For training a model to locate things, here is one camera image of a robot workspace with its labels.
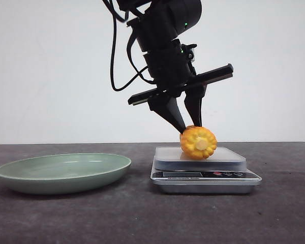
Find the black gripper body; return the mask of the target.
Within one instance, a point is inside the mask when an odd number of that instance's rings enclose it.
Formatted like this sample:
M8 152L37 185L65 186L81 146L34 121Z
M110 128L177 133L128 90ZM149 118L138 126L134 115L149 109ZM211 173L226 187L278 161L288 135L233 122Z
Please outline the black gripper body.
M181 53L181 46L150 51L144 55L144 58L153 83L157 87L132 95L128 99L130 105L145 103L150 97L162 93L178 97L183 91L230 78L233 73L232 64L227 64L197 74L192 62Z

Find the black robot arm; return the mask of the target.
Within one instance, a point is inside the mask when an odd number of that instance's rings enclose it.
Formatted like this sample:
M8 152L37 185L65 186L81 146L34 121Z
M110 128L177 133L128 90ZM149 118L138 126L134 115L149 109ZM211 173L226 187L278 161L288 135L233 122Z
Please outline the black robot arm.
M193 27L200 19L201 1L150 1L144 13L137 11L146 1L118 1L122 11L131 11L135 19L127 25L133 30L128 42L130 50L137 41L145 53L152 83L157 87L132 95L128 103L147 102L150 110L171 123L180 133L186 129L176 99L186 93L185 106L195 126L202 125L201 103L208 84L232 77L233 66L197 74L192 66L196 44L181 44L178 35Z

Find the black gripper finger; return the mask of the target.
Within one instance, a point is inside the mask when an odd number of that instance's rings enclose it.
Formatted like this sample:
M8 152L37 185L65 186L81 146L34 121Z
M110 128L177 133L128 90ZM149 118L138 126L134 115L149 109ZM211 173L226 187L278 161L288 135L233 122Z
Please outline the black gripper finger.
M179 111L176 98L170 96L156 96L148 99L151 111L154 111L167 122L172 124L180 133L186 129L184 120Z
M194 126L202 126L201 105L205 96L207 85L197 86L185 91L185 107L194 123Z

